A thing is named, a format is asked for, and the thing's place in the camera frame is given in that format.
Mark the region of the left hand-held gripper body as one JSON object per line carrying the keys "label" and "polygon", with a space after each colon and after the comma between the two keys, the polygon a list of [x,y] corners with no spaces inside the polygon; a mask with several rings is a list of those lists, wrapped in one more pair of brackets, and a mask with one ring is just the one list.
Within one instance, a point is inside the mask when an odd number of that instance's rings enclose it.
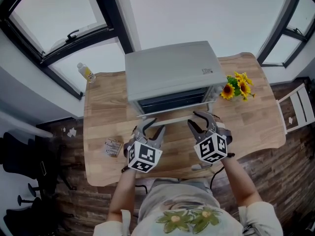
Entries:
{"label": "left hand-held gripper body", "polygon": [[160,147],[149,146],[148,139],[145,136],[137,136],[135,128],[130,141],[124,144],[124,156],[127,159],[124,171],[134,169],[148,173],[158,164],[161,155]]}

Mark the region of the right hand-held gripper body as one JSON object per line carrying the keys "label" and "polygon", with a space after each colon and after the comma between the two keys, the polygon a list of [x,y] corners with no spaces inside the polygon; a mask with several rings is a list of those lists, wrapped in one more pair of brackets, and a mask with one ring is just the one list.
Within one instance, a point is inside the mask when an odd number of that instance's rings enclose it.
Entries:
{"label": "right hand-held gripper body", "polygon": [[226,157],[233,157],[227,146],[232,142],[231,131],[219,127],[216,132],[206,131],[206,138],[196,142],[194,150],[202,162],[216,163]]}

